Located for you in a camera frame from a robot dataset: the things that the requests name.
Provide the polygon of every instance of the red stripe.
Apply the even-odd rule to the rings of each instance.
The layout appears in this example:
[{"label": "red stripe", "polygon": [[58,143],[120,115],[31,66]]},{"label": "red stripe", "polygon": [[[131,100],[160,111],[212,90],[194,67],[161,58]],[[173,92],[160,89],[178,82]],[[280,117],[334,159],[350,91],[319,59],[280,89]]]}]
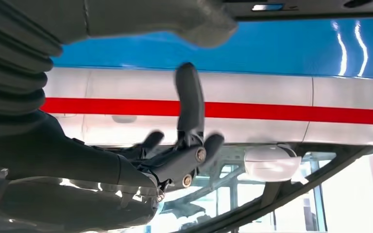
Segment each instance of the red stripe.
[{"label": "red stripe", "polygon": [[[64,114],[178,116],[179,102],[47,98],[42,110]],[[215,118],[297,120],[373,124],[373,110],[255,103],[206,102],[205,116]]]}]

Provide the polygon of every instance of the robotic hand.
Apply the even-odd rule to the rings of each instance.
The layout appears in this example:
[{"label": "robotic hand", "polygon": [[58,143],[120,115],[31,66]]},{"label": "robotic hand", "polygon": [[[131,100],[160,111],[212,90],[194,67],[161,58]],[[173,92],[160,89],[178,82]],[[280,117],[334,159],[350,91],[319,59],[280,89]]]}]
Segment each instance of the robotic hand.
[{"label": "robotic hand", "polygon": [[[52,68],[50,56],[62,53],[61,44],[170,31],[213,47],[235,29],[214,0],[0,0],[0,232],[146,224],[165,192],[190,186],[223,143],[219,134],[203,140],[203,94],[190,63],[175,74],[181,113],[170,149],[146,158],[160,132],[120,154],[68,138],[54,117],[39,111],[44,72]],[[133,201],[139,194],[148,198]]]}]

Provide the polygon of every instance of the glossy blue paint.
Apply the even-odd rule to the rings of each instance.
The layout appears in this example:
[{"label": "glossy blue paint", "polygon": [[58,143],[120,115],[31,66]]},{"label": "glossy blue paint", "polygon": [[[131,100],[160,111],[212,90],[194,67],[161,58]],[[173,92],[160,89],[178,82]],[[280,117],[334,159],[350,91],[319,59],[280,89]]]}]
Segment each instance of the glossy blue paint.
[{"label": "glossy blue paint", "polygon": [[151,33],[91,39],[64,50],[56,66],[174,69],[189,61],[201,71],[373,78],[373,19],[240,23],[215,49]]}]

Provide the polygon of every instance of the black robotic finger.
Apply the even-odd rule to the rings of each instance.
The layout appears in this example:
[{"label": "black robotic finger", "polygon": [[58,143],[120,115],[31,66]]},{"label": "black robotic finger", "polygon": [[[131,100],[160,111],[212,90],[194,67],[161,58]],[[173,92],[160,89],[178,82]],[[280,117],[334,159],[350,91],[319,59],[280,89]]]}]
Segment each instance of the black robotic finger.
[{"label": "black robotic finger", "polygon": [[178,142],[184,146],[202,145],[205,105],[198,72],[192,63],[184,63],[176,70],[175,86],[181,103]]},{"label": "black robotic finger", "polygon": [[161,131],[153,131],[145,138],[141,146],[146,150],[146,153],[148,153],[155,149],[163,138],[164,134]]},{"label": "black robotic finger", "polygon": [[219,133],[212,134],[205,140],[203,147],[206,150],[206,158],[205,161],[202,164],[200,164],[199,171],[204,171],[209,167],[213,166],[217,158],[217,152],[223,144],[224,137]]}]

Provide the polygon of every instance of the metal frame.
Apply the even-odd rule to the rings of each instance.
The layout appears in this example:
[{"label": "metal frame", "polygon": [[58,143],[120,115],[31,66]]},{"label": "metal frame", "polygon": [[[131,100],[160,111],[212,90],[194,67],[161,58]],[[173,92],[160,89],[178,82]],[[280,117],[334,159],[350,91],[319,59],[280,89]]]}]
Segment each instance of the metal frame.
[{"label": "metal frame", "polygon": [[[314,173],[320,169],[318,161],[311,161],[311,173]],[[327,222],[325,218],[325,207],[322,196],[322,185],[318,185],[313,189],[315,198],[315,209],[317,211],[317,225],[318,231],[325,232],[328,230]]]},{"label": "metal frame", "polygon": [[[282,182],[279,188],[266,188],[261,197],[236,208],[230,213],[213,218],[198,226],[193,226],[181,233],[223,233],[229,232],[240,226],[252,222],[275,209],[294,200],[301,194],[320,185],[323,181],[332,177],[356,159],[363,155],[373,153],[373,146],[347,146],[347,145],[328,145],[328,144],[299,144],[295,146],[298,155],[305,154],[309,151],[333,151],[337,156],[326,166],[318,169],[316,172],[307,176],[309,181],[306,184]],[[274,200],[268,201],[269,204],[262,205],[263,196],[275,196]]]},{"label": "metal frame", "polygon": [[[315,169],[314,165],[313,164],[318,164],[317,161],[308,161],[311,163],[311,173],[312,172],[315,172],[316,170],[318,169]],[[224,164],[222,167],[225,167],[225,166],[232,166],[232,170],[235,170],[238,168],[237,165],[234,165],[234,164]],[[208,185],[208,181],[209,179],[205,179],[205,178],[200,178],[200,177],[197,177],[195,178],[194,180],[194,183],[192,186],[195,186],[195,187],[205,187]],[[230,181],[220,187],[229,187],[230,188],[230,206],[231,206],[231,210],[235,209],[238,207],[238,190],[237,190],[237,186],[238,184],[264,184],[263,182],[259,182],[259,181],[250,181],[250,180],[238,180],[237,179],[237,176],[230,179]],[[219,191],[219,188],[218,187],[217,189],[215,189],[214,191],[216,191],[217,195],[216,195],[216,215],[218,216],[219,215],[219,210],[218,210],[218,205],[219,205],[219,200],[218,200],[218,191]],[[316,189],[319,189],[321,190],[322,192],[322,188],[321,188],[321,185],[317,186],[314,188],[314,190]],[[325,215],[324,215],[324,206],[323,206],[323,201],[322,201],[322,194],[319,193],[319,194],[316,194],[314,192],[314,199],[316,200],[313,204],[315,205],[316,209],[317,209],[317,218],[320,220],[317,222],[317,227],[319,229],[319,231],[326,231],[326,222],[325,222]],[[277,226],[276,226],[276,216],[275,216],[275,210],[271,212],[272,215],[271,215],[271,221],[273,222],[273,227],[274,229],[276,230]],[[232,229],[230,232],[232,233],[238,233],[239,232],[239,227],[238,228],[235,228],[235,229]]]}]

